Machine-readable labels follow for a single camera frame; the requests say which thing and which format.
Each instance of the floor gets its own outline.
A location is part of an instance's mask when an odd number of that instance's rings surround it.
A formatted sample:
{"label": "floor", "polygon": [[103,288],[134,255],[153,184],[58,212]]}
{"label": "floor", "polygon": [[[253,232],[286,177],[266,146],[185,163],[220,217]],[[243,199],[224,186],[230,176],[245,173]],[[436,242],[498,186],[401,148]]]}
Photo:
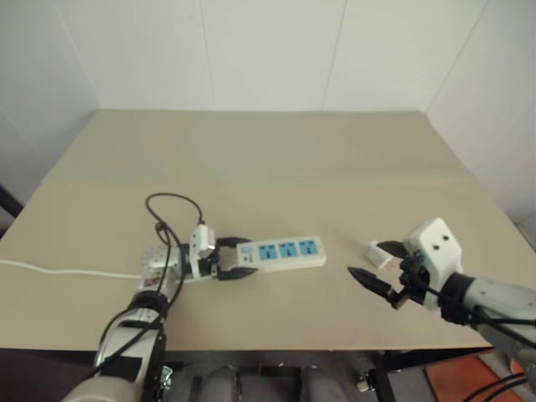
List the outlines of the floor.
{"label": "floor", "polygon": [[[299,388],[291,377],[264,377],[258,369],[283,367],[291,372],[307,366],[323,368],[331,375],[346,379],[353,386],[359,373],[372,368],[371,353],[356,352],[195,352],[168,353],[168,360],[185,362],[182,370],[173,375],[169,402],[190,402],[192,385],[223,365],[247,368],[243,375],[243,401],[296,401]],[[81,361],[45,356],[42,353],[0,349],[0,402],[61,400],[89,368],[90,357]],[[398,402],[434,402],[426,377],[420,369],[405,370],[390,375]],[[357,400],[376,402],[374,392],[358,394]]]}

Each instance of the white power strip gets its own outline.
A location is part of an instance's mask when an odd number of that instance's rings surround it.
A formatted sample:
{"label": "white power strip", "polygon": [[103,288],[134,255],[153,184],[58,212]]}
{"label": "white power strip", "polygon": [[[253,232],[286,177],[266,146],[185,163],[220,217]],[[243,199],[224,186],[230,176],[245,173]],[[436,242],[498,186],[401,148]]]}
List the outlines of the white power strip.
{"label": "white power strip", "polygon": [[326,252],[318,236],[251,241],[236,246],[236,265],[259,271],[312,268],[326,263]]}

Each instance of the white wall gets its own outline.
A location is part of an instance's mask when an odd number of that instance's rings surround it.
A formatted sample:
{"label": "white wall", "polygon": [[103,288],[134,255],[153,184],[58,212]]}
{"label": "white wall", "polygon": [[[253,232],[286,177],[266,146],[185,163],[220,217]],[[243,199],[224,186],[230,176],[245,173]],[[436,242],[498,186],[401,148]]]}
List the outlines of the white wall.
{"label": "white wall", "polygon": [[95,108],[426,111],[534,212],[532,0],[3,0],[0,183],[23,202]]}

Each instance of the table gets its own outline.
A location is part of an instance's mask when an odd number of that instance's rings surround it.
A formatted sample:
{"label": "table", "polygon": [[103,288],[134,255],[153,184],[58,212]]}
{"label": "table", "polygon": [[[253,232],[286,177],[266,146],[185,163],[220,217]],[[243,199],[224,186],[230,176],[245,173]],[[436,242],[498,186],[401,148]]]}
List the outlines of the table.
{"label": "table", "polygon": [[[347,266],[375,269],[370,240],[401,240],[441,216],[471,276],[536,288],[536,256],[419,112],[97,111],[0,242],[0,258],[50,269],[138,273],[157,244],[152,192],[200,203],[217,236],[321,235],[324,267],[188,283],[168,350],[486,346],[414,303],[400,311]],[[186,240],[191,206],[155,202]],[[0,265],[0,348],[95,350],[137,281]],[[396,283],[399,271],[380,277]]]}

